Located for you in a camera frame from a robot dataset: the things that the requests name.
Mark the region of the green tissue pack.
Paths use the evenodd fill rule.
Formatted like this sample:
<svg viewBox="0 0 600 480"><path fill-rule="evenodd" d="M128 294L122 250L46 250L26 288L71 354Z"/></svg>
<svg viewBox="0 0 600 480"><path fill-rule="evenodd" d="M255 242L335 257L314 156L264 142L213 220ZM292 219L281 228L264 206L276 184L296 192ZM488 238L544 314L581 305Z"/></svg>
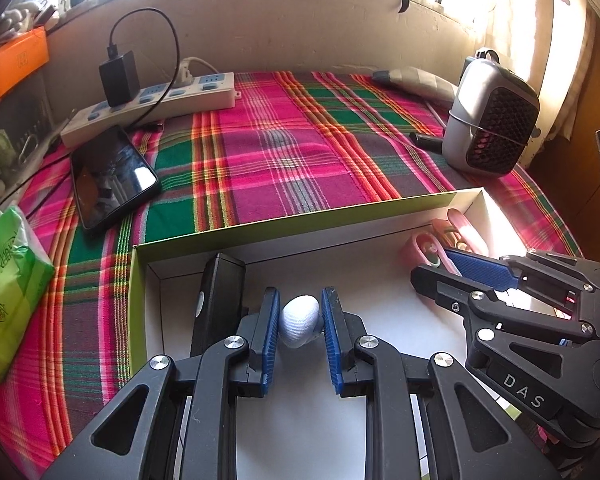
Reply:
<svg viewBox="0 0 600 480"><path fill-rule="evenodd" d="M0 209L0 382L54 273L22 211Z"/></svg>

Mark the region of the orange box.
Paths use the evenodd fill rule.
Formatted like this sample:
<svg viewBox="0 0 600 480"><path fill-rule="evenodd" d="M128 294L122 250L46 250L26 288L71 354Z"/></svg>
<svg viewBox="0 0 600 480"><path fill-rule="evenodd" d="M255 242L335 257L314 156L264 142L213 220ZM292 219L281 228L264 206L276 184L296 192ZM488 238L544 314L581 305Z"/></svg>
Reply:
<svg viewBox="0 0 600 480"><path fill-rule="evenodd" d="M50 60L47 35L40 26L0 47L0 99Z"/></svg>

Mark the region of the white power strip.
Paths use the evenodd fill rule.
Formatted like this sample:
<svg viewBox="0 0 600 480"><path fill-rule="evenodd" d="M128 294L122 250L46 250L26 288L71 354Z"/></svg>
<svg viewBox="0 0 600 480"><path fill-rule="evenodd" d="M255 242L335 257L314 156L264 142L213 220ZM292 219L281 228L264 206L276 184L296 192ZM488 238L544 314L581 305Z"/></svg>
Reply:
<svg viewBox="0 0 600 480"><path fill-rule="evenodd" d="M76 148L113 126L141 126L161 119L227 110L235 106L233 73L195 77L188 86L171 88L157 104L167 86L168 84L154 84L143 88L133 101L116 107L110 107L107 101L102 101L79 110L61 130L62 144L66 148Z"/></svg>

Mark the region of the white mushroom-shaped knob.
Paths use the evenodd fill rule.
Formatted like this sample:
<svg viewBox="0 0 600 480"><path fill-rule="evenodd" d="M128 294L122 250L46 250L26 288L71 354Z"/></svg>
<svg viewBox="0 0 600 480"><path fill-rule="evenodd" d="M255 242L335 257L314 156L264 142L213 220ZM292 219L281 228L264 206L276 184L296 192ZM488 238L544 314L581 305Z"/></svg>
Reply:
<svg viewBox="0 0 600 480"><path fill-rule="evenodd" d="M299 349L321 335L324 327L322 308L311 295L289 300L280 311L279 337L291 349Z"/></svg>

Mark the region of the black rectangular lighter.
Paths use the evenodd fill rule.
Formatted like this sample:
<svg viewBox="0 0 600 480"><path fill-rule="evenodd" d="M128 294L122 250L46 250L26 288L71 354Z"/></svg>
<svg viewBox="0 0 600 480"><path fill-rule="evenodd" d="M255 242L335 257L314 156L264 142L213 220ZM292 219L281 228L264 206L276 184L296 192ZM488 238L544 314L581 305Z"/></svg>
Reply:
<svg viewBox="0 0 600 480"><path fill-rule="evenodd" d="M204 266L198 292L189 355L200 356L212 344L236 333L242 319L246 265L218 252Z"/></svg>

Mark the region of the black smartphone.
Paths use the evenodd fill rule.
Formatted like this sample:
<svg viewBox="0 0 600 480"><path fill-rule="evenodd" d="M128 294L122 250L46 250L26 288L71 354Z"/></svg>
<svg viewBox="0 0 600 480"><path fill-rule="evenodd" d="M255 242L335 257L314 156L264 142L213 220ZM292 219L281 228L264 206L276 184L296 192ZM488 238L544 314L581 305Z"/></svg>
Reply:
<svg viewBox="0 0 600 480"><path fill-rule="evenodd" d="M70 155L76 211L88 235L99 235L161 191L153 166L120 126L76 148Z"/></svg>

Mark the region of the green and white cardboard tray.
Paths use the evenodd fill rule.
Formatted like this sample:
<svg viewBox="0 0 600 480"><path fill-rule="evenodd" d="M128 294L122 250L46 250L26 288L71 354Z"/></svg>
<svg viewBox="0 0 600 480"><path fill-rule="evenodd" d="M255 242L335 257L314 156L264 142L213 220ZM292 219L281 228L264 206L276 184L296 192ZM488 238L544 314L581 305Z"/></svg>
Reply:
<svg viewBox="0 0 600 480"><path fill-rule="evenodd" d="M399 351L428 358L466 356L460 318L423 304L400 258L407 239L460 210L493 257L526 248L492 196L470 188L300 214L135 247L129 289L133 370L156 354L186 358L202 272L216 254L245 263L242 304L258 310L264 292L283 300L336 288L366 330ZM276 353L265 398L237 403L237 474L242 479L359 479L365 469L365 402L336 395L324 342Z"/></svg>

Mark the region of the grey portable fan heater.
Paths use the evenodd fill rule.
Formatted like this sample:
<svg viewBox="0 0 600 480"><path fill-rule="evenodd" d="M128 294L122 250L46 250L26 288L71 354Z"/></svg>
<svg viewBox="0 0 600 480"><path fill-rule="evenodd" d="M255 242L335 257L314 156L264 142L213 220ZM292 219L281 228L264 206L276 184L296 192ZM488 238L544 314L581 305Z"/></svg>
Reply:
<svg viewBox="0 0 600 480"><path fill-rule="evenodd" d="M500 63L493 49L468 56L449 110L442 155L453 168L501 177L538 134L535 90Z"/></svg>

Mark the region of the pink green plaid bedsheet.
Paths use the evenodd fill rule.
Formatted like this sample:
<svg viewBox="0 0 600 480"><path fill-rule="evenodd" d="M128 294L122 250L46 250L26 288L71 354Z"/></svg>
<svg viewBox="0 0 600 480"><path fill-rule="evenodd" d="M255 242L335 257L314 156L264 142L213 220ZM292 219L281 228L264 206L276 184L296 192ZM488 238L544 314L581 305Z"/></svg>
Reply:
<svg viewBox="0 0 600 480"><path fill-rule="evenodd" d="M5 469L38 478L130 378L128 289L134 246L323 209L482 186L531 248L577 255L557 210L523 170L464 176L415 148L440 136L443 105L362 75L244 73L230 110L133 134L160 194L104 236L84 234L65 150L46 158L20 209L56 272L0 382Z"/></svg>

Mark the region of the black charger adapter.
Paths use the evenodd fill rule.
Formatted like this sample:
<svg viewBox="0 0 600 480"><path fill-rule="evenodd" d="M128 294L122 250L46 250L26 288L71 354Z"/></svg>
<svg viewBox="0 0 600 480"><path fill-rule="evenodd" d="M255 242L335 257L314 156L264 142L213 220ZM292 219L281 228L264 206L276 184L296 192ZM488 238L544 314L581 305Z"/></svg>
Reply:
<svg viewBox="0 0 600 480"><path fill-rule="evenodd" d="M99 65L99 75L110 107L133 101L140 92L134 53L120 54L115 44L107 47L108 60Z"/></svg>

